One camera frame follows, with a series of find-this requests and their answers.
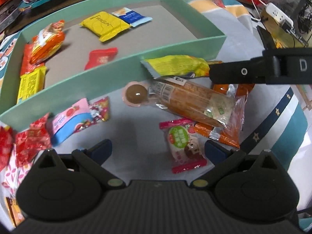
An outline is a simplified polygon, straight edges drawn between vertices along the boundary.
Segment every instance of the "teal plastic tray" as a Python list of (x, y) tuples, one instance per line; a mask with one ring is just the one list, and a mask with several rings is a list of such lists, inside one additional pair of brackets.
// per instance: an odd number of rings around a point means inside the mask
[[(49, 23), (60, 19), (66, 22), (74, 21), (98, 11), (109, 10), (109, 8), (155, 1), (167, 4), (174, 11), (174, 16), (178, 16), (184, 25), (195, 29), (201, 37), (118, 58), (55, 83), (16, 105), (24, 45)], [(21, 31), (4, 75), (0, 94), (0, 120), (17, 131), (24, 130), (31, 122), (47, 112), (55, 115), (81, 98), (93, 99), (120, 89), (130, 81), (143, 81), (151, 78), (140, 63), (144, 58), (187, 54), (204, 59), (215, 59), (225, 38), (225, 35), (213, 23), (183, 0), (87, 0), (77, 3), (46, 16)]]

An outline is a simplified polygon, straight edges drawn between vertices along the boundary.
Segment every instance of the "barcode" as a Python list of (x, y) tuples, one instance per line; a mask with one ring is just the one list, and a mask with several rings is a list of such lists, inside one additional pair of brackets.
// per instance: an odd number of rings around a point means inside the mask
[(161, 98), (164, 101), (170, 103), (170, 95), (171, 95), (173, 89), (174, 89), (173, 86), (166, 84), (166, 86), (163, 88), (163, 91), (161, 93)]
[(153, 90), (153, 92), (157, 95), (161, 95), (161, 91), (163, 90), (164, 88), (164, 83), (161, 83), (161, 82), (154, 82), (151, 86), (151, 89)]
[(156, 94), (152, 87), (149, 87), (149, 95)]
[(187, 82), (187, 80), (181, 78), (181, 77), (178, 77), (178, 76), (173, 76), (173, 77), (165, 77), (164, 78), (166, 81), (169, 81), (171, 83), (175, 83), (175, 84), (178, 84), (178, 85), (181, 85), (181, 86), (184, 86), (185, 83)]

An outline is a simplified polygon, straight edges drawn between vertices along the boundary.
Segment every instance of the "red snack package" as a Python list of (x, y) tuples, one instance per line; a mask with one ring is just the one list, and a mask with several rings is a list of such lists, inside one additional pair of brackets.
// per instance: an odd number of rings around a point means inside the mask
[(21, 73), (20, 76), (24, 74), (29, 74), (33, 72), (36, 68), (40, 68), (44, 66), (44, 62), (39, 63), (37, 65), (30, 64), (30, 58), (32, 56), (32, 48), (34, 44), (26, 44), (24, 48), (24, 56), (23, 56), (23, 62), (21, 64)]
[(118, 53), (117, 47), (109, 48), (109, 49), (99, 49), (93, 50), (89, 53), (89, 61), (85, 66), (84, 70), (97, 67), (99, 65), (103, 65), (112, 61), (116, 54)]
[(10, 160), (13, 148), (12, 128), (0, 127), (0, 171), (6, 167)]
[(50, 135), (46, 129), (48, 116), (49, 113), (31, 123), (28, 130), (16, 135), (16, 167), (30, 163), (40, 150), (51, 147)]

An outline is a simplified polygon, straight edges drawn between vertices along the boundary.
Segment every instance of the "green tray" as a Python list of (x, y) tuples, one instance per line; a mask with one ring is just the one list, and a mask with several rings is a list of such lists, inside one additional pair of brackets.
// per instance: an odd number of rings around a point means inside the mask
[[(151, 5), (163, 4), (174, 17), (194, 33), (196, 38), (116, 57), (114, 61), (106, 65), (78, 72), (49, 87), (46, 85), (44, 90), (16, 105), (24, 45), (31, 41), (32, 37), (37, 35), (41, 29), (60, 19), (69, 22), (69, 25), (77, 25), (81, 18), (86, 18), (98, 11), (110, 12), (112, 8), (124, 6), (136, 8), (140, 7), (140, 4), (149, 3)], [(145, 25), (140, 27), (138, 27), (138, 32), (145, 29)], [(93, 99), (120, 89), (130, 81), (143, 81), (151, 78), (147, 70), (140, 64), (140, 60), (144, 58), (187, 54), (205, 59), (215, 59), (225, 38), (226, 36), (213, 23), (183, 0), (86, 0), (77, 3), (46, 16), (21, 31), (4, 75), (0, 93), (0, 120), (17, 131), (24, 130), (29, 127), (31, 122), (47, 112), (55, 115), (81, 98)], [(57, 54), (55, 59), (60, 57), (58, 55), (61, 55), (62, 52)]]

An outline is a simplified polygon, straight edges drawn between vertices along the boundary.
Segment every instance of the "star pattern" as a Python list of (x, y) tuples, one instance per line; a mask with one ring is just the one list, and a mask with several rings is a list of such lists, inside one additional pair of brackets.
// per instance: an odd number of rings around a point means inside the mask
[(254, 137), (252, 139), (254, 139), (255, 142), (258, 142), (260, 140), (259, 133), (254, 133)]

